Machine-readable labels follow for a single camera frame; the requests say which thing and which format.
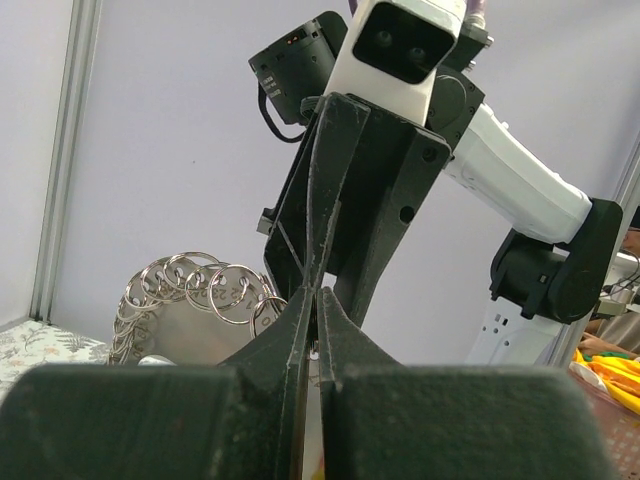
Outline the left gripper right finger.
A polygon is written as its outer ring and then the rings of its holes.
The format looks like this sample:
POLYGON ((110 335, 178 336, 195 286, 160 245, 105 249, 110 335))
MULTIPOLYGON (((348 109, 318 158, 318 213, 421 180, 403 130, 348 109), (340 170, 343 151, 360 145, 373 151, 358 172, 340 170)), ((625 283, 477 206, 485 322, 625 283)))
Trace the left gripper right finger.
POLYGON ((573 380, 543 367, 409 367, 317 298, 330 479, 611 479, 573 380))

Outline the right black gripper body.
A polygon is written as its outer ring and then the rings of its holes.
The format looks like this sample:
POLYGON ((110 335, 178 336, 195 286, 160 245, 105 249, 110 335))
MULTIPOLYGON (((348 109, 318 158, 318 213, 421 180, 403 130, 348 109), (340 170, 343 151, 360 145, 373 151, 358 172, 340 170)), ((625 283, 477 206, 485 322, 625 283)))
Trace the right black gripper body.
MULTIPOLYGON (((306 126, 314 103, 323 94, 350 21, 325 11, 295 28, 248 61, 258 81, 258 107, 271 132, 282 142, 300 136, 284 135, 267 111, 274 106, 286 125, 306 126)), ((453 52, 439 65, 466 69, 485 46, 485 28, 465 26, 453 52)))

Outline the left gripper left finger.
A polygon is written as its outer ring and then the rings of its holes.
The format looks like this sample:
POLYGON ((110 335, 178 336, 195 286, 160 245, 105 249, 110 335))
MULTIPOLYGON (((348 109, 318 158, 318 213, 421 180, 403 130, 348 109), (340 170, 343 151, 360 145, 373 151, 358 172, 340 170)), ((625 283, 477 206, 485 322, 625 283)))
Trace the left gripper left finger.
POLYGON ((297 479, 311 292, 218 366, 48 364, 1 407, 5 479, 297 479))

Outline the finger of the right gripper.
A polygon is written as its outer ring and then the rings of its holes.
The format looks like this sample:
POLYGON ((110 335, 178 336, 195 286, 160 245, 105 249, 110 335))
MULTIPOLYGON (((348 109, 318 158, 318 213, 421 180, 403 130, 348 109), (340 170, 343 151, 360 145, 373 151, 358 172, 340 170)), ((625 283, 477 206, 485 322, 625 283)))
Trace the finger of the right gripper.
POLYGON ((450 155, 441 136, 370 107, 333 242, 334 292, 353 323, 364 322, 382 273, 450 155))
POLYGON ((283 190, 261 216, 264 263, 275 289, 318 287, 329 262, 340 194, 371 106, 353 95, 322 99, 283 190))

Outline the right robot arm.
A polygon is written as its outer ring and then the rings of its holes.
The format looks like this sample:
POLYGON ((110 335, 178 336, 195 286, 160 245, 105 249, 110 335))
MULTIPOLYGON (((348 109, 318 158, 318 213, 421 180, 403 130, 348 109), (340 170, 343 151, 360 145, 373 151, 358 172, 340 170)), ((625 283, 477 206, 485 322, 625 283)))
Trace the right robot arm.
POLYGON ((488 41, 461 1, 362 1, 308 85, 319 97, 274 209, 265 263, 284 303, 275 335, 319 315, 319 286, 360 327, 377 283, 440 174, 511 223, 491 265, 491 297, 469 332, 470 365, 531 365, 563 325, 589 313, 609 257, 596 230, 612 201, 587 196, 518 142, 464 75, 488 41))

